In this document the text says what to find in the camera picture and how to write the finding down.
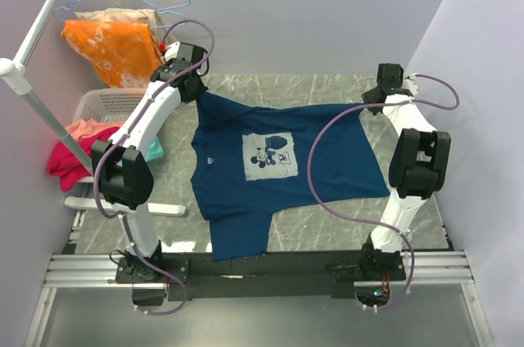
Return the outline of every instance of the marble table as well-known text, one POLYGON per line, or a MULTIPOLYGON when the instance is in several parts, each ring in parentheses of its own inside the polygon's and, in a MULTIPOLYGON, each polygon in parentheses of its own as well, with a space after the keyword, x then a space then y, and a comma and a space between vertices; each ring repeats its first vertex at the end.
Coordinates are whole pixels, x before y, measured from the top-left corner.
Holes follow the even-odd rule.
MULTIPOLYGON (((247 104, 285 108, 322 103, 361 101, 362 92, 375 86, 374 77, 355 75, 210 75, 206 85, 220 96, 247 104)), ((360 115, 364 131, 384 176, 395 149, 397 136, 382 115, 360 115)), ((181 105, 159 132, 165 156, 152 161, 156 185, 151 202, 187 206, 184 218, 153 217, 165 251, 210 251, 208 223, 201 217, 189 181, 196 165, 191 140, 197 127, 194 103, 181 105)), ((387 197, 336 201, 333 208, 362 219, 379 220, 387 197)), ((355 250, 365 242, 373 226, 352 223, 328 214, 319 205, 284 210, 273 216, 268 251, 355 250)), ((432 197, 413 221, 411 242, 415 249, 448 247, 435 198, 432 197)), ((117 220, 98 212, 84 218, 77 254, 107 254, 124 249, 124 234, 117 220)))

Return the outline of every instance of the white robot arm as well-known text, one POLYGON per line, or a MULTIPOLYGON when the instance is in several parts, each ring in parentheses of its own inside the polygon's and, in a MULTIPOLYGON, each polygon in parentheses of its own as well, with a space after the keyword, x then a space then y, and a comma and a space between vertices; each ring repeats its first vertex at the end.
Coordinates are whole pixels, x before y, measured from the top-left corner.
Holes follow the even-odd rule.
MULTIPOLYGON (((399 65, 379 65, 378 86, 363 95, 364 101, 393 104, 412 100, 418 87, 414 76, 403 79, 403 74, 399 65)), ((391 194, 381 222, 405 235, 418 210, 444 184, 451 138, 429 124, 413 103, 383 107, 382 113, 393 124, 399 141, 391 160, 391 194)), ((375 250, 383 253, 402 251, 400 235, 390 228, 377 226, 371 233, 371 242, 375 250)))
MULTIPOLYGON (((96 168, 98 161, 109 149, 111 143, 117 142, 123 136, 127 137, 104 164, 99 187, 101 193, 116 211, 127 214, 135 245, 147 258, 152 257, 160 246, 147 203, 153 188, 153 177, 143 156, 147 153, 169 114, 182 102, 190 102, 198 98, 207 88, 202 83, 200 75, 193 71, 163 89, 156 97, 153 98, 153 95, 177 72, 186 69, 192 65, 192 62, 201 60, 204 52, 203 48, 191 44, 180 42, 171 44, 165 53, 165 65, 160 66, 152 75, 146 93, 131 116, 111 136, 109 142, 93 144, 93 168, 96 168), (142 113, 148 101, 152 101, 152 104, 145 110, 131 131, 131 125, 142 113), (122 161, 122 167, 116 164, 117 161, 122 161)), ((126 242, 126 250, 133 254, 134 250, 127 235, 126 242)))

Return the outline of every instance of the mickey mouse print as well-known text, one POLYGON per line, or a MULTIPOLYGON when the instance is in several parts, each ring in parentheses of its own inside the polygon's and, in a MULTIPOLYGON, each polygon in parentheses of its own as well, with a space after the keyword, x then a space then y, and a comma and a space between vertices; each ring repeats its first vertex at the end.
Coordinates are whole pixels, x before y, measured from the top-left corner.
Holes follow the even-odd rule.
POLYGON ((242 135, 246 180, 297 176, 294 146, 291 133, 242 135))

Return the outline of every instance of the white wall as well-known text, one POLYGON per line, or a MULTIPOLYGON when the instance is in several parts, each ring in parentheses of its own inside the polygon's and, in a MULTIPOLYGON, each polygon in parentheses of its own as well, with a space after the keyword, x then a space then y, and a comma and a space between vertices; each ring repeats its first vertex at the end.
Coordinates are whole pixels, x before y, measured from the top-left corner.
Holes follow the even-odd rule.
MULTIPOLYGON (((0 57, 12 58, 44 0, 2 0, 0 57)), ((28 65, 34 89, 68 124, 93 71, 71 54, 51 21, 28 65)), ((51 253, 61 251, 73 221, 55 178, 44 173, 53 133, 0 79, 0 335, 23 343, 51 253)))
MULTIPOLYGON (((455 112, 427 110, 453 141, 438 201, 501 346, 524 336, 523 46, 524 0, 444 0, 409 64, 448 79, 462 97, 455 112)), ((427 86, 424 97, 449 100, 427 86)))
MULTIPOLYGON (((408 64, 442 0, 192 1, 187 16, 217 37, 211 73, 375 74, 383 61, 408 64)), ((79 8, 110 4, 85 0, 79 8)), ((178 34, 207 43, 195 25, 178 34)))

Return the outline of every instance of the black metal frame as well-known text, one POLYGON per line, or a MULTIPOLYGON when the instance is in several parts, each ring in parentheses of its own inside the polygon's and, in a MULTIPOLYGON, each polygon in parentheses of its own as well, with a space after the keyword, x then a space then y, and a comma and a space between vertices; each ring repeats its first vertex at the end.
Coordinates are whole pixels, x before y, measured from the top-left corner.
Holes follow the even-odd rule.
MULTIPOLYGON (((211 253, 162 254, 149 259, 157 266, 182 279, 190 299, 263 296, 330 295, 332 298, 353 299, 355 282, 381 281, 385 273, 390 280, 405 280, 400 253, 383 254, 372 244, 362 250, 292 251, 214 261, 211 253)), ((144 270, 136 257, 122 257, 115 282, 144 283, 138 274, 144 270)), ((162 282, 157 278, 151 282, 162 282)), ((154 305, 153 291, 136 290, 133 302, 154 305)), ((164 297, 157 290, 158 303, 164 297)), ((168 300, 181 300, 180 286, 169 281, 168 300)))

